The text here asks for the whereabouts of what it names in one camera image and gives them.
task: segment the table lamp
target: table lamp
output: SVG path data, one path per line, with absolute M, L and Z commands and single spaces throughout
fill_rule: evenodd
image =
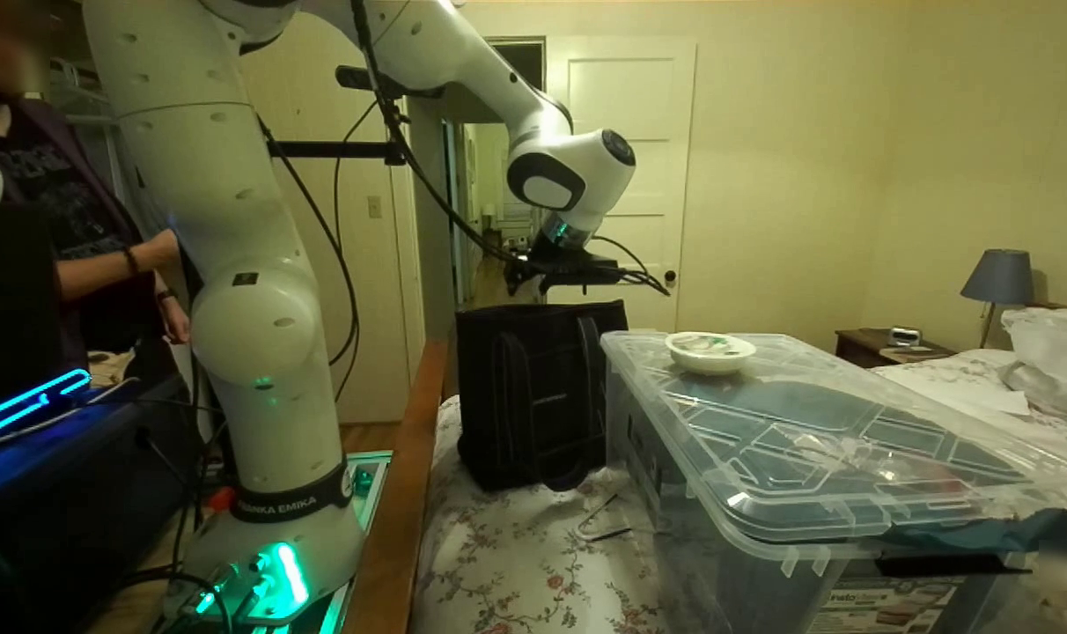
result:
M 999 305 L 1026 305 L 1030 301 L 1030 265 L 1029 251 L 984 251 L 960 284 L 960 294 L 990 301 L 984 322 L 983 322 L 983 343 L 990 342 L 991 321 Z

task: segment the person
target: person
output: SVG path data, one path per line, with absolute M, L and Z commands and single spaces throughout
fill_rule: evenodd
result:
M 142 237 L 131 212 L 83 158 L 65 119 L 25 93 L 28 45 L 50 12 L 0 0 L 0 173 L 2 199 L 50 218 L 57 277 L 82 349 L 190 342 L 190 315 L 169 277 L 183 277 L 172 227 Z

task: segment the container lid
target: container lid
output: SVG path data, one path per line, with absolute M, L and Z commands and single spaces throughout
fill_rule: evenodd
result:
M 732 381 L 683 373 L 658 329 L 602 339 L 648 427 L 725 534 L 849 542 L 1061 508 L 1067 456 L 799 339 L 739 334 L 757 355 Z

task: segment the nightstand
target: nightstand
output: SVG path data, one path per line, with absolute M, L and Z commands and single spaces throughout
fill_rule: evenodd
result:
M 940 359 L 952 355 L 952 349 L 940 349 L 925 339 L 918 342 L 893 342 L 886 326 L 852 326 L 837 329 L 837 349 L 842 359 L 855 366 L 891 366 L 891 362 L 914 362 L 914 359 Z

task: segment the plastic storage bin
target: plastic storage bin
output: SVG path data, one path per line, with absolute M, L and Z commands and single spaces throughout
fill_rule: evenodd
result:
M 1017 439 L 1002 460 L 955 409 L 794 339 L 739 339 L 757 355 L 719 381 L 677 370 L 658 329 L 602 334 L 608 460 L 658 528 L 671 631 L 960 634 L 990 619 L 1022 550 L 891 534 L 1029 518 L 1054 508 L 1045 487 L 1067 487 L 1067 463 Z

